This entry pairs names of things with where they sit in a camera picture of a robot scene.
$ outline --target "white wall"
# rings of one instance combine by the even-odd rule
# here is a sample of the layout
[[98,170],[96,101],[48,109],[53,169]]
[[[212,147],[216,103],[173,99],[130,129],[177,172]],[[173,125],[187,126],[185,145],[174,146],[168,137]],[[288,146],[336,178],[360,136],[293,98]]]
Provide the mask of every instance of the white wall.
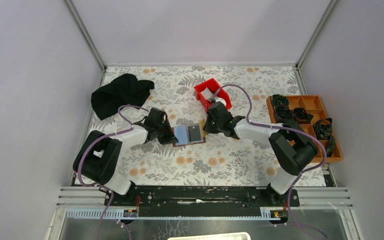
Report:
[[295,63],[329,0],[74,0],[108,65]]
[[344,155],[334,172],[364,238],[384,239],[384,0],[340,1],[302,75],[333,118]]
[[99,78],[62,0],[0,0],[0,240],[43,239]]

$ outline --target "wooden organizer box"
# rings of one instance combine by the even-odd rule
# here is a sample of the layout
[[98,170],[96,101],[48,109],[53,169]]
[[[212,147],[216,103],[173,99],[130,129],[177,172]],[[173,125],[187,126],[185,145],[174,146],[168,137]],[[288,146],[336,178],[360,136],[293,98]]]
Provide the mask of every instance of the wooden organizer box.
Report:
[[[301,128],[311,136],[316,136],[313,125],[319,121],[320,119],[325,119],[328,117],[328,114],[326,113],[325,107],[323,106],[322,100],[318,95],[299,95],[299,96],[285,96],[289,100],[289,109],[294,110],[295,108],[304,108],[307,110],[307,113],[313,115],[313,119],[311,120],[310,124],[300,124]],[[268,114],[270,115],[270,121],[273,124],[276,124],[276,118],[275,118],[275,111],[273,109],[272,105],[272,96],[269,96],[267,98],[267,108],[268,108]],[[321,144],[324,145],[325,149],[329,144],[329,140],[319,140]],[[314,158],[312,163],[320,163],[323,160],[322,157],[322,150],[320,149],[319,145],[316,144],[318,147],[318,153],[317,156]],[[326,163],[335,163],[339,162],[343,159],[341,149],[338,145],[338,139],[335,137],[335,148],[333,150],[333,154],[331,157],[328,157],[326,160]]]

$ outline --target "red plastic bin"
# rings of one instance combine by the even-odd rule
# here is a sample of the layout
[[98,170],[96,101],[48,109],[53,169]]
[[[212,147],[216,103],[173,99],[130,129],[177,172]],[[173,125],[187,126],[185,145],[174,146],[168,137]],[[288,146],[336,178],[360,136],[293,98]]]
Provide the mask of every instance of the red plastic bin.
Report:
[[[220,88],[220,84],[214,78],[211,78],[209,80],[206,80],[203,83],[200,83],[194,86],[193,88],[196,90],[196,100],[202,103],[202,105],[205,108],[205,111],[207,112],[208,108],[213,103],[210,101],[207,101],[205,97],[201,94],[201,92],[204,91],[205,88],[208,88],[212,93],[215,93]],[[222,98],[226,101],[227,109],[230,109],[232,107],[231,99],[228,93],[224,89],[218,92],[217,97]]]

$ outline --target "black strap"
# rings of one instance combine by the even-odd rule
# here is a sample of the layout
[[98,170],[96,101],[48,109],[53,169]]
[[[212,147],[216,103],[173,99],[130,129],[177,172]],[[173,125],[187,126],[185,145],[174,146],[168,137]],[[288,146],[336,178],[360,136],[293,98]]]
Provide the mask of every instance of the black strap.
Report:
[[278,106],[274,110],[274,117],[276,118],[276,122],[278,124],[284,124],[288,120],[294,119],[294,112],[287,107]]
[[326,148],[327,157],[331,157],[335,149],[335,138],[332,134],[332,118],[321,119],[315,122],[314,126],[315,137],[318,140],[329,140],[329,145]]
[[293,110],[293,114],[295,115],[295,121],[299,124],[310,124],[314,117],[313,115],[307,113],[307,110],[302,107],[296,107]]
[[284,95],[274,94],[271,96],[271,105],[273,106],[273,109],[277,109],[279,107],[288,108],[289,100]]

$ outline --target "floral tablecloth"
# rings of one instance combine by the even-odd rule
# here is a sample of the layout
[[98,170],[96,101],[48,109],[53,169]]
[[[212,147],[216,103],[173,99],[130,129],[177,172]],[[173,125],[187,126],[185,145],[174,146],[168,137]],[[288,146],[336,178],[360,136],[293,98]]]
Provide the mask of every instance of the floral tablecloth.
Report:
[[[250,119],[256,122],[270,122],[267,96],[300,94],[290,66],[115,66],[107,69],[102,85],[125,73],[155,82],[143,107],[164,109],[172,127],[196,124],[206,118],[193,87],[211,78],[220,85],[234,83],[243,87],[252,98]],[[232,87],[226,91],[232,101],[230,112],[245,116],[249,109],[245,95]],[[123,114],[133,122],[146,115],[142,110],[127,108]],[[94,115],[90,131],[112,133],[128,127],[118,114],[102,121]],[[185,147],[161,146],[157,140],[134,146],[120,154],[116,171],[137,185],[266,186],[280,168],[269,145],[227,138],[222,133],[205,138],[206,143]],[[74,184],[78,185],[79,180],[75,179]],[[322,170],[304,174],[297,185],[325,186]]]

